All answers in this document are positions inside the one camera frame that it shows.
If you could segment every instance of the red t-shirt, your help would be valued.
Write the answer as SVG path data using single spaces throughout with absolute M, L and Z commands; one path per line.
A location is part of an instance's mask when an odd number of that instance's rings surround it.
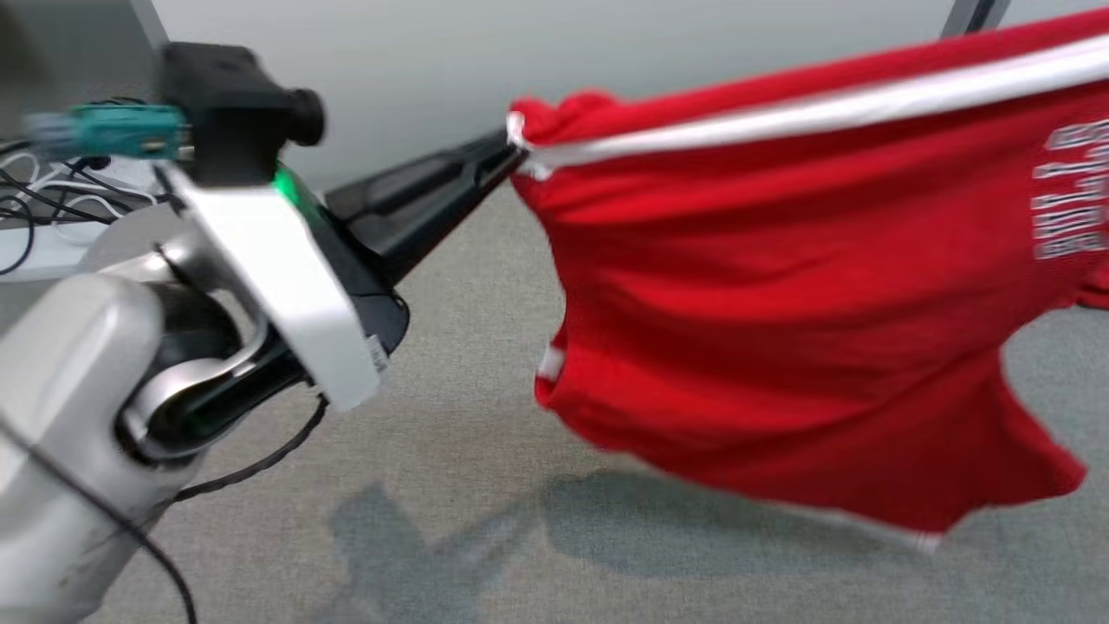
M 918 532 L 1071 492 L 999 349 L 1105 258 L 1107 32 L 516 102 L 566 289 L 538 400 L 683 478 Z

